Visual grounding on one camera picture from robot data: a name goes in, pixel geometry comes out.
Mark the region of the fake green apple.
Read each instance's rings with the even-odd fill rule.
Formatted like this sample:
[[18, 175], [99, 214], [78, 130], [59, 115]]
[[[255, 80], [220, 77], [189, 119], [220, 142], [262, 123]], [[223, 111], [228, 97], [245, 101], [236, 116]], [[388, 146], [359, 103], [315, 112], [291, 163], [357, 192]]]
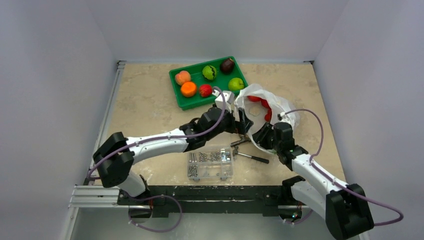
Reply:
[[244, 81], [239, 77], [234, 77], [228, 82], [228, 89], [230, 91], [240, 91], [245, 88]]

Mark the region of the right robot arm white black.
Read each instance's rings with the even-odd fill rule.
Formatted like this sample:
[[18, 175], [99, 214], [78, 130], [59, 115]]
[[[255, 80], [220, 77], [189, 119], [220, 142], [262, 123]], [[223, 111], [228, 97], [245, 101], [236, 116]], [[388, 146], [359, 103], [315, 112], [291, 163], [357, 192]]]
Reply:
[[316, 163], [313, 156], [295, 143], [287, 122], [265, 123], [251, 136], [259, 148], [273, 150], [279, 161], [302, 179], [281, 189], [288, 204], [296, 200], [320, 215], [336, 240], [347, 240], [374, 228], [365, 192], [358, 184], [347, 184]]

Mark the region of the fake red apple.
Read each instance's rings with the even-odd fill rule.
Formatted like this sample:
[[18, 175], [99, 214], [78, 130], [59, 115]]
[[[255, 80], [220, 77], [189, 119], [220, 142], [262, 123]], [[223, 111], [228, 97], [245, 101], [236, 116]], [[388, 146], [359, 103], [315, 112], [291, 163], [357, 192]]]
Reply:
[[213, 93], [213, 87], [210, 84], [202, 84], [199, 88], [199, 95], [202, 98], [207, 98]]

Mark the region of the white plastic bag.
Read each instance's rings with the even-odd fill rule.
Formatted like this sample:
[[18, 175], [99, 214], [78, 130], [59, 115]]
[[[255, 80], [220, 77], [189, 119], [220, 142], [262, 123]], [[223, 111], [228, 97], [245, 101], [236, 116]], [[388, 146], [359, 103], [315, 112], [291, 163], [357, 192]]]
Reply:
[[234, 109], [244, 109], [246, 117], [253, 122], [253, 125], [247, 131], [246, 135], [252, 141], [252, 144], [262, 152], [274, 154], [276, 151], [266, 149], [260, 146], [253, 138], [253, 135], [263, 127], [266, 123], [265, 116], [268, 110], [262, 106], [260, 101], [253, 102], [248, 99], [248, 96], [259, 97], [265, 100], [271, 111], [270, 124], [274, 125], [279, 122], [278, 114], [287, 113], [295, 109], [295, 106], [287, 99], [277, 96], [270, 91], [265, 90], [261, 85], [253, 83], [239, 92], [239, 95], [234, 100]]

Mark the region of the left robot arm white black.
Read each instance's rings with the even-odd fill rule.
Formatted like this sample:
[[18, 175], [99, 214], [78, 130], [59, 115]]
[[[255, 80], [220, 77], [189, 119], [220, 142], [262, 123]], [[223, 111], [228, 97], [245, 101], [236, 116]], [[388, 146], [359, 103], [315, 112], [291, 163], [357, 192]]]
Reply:
[[221, 133], [245, 134], [253, 126], [244, 109], [239, 108], [238, 119], [231, 110], [211, 107], [201, 117], [162, 134], [145, 137], [125, 137], [115, 132], [94, 152], [97, 171], [104, 188], [118, 187], [129, 194], [138, 205], [146, 203], [149, 191], [146, 181], [131, 171], [133, 165], [153, 157], [185, 153], [205, 146]]

